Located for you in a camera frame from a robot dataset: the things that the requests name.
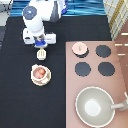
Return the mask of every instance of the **black table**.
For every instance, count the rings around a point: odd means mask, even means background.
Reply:
[[[47,59],[36,58],[38,49],[20,41],[22,17],[10,17],[0,50],[0,128],[66,128],[66,41],[111,41],[107,16],[62,17],[45,22],[46,32],[57,34],[57,43],[46,49]],[[34,64],[47,66],[51,81],[34,85]]]

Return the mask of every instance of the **black circular marker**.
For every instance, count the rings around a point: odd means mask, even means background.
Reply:
[[[115,73],[114,66],[109,62],[100,63],[98,70],[103,76],[112,76]]]
[[[106,58],[111,55],[111,49],[106,45],[99,45],[96,48],[96,54],[100,57]]]
[[[90,71],[91,71],[91,68],[89,64],[87,64],[86,62],[79,62],[75,66],[75,72],[79,76],[82,76],[82,77],[87,76],[89,75]]]

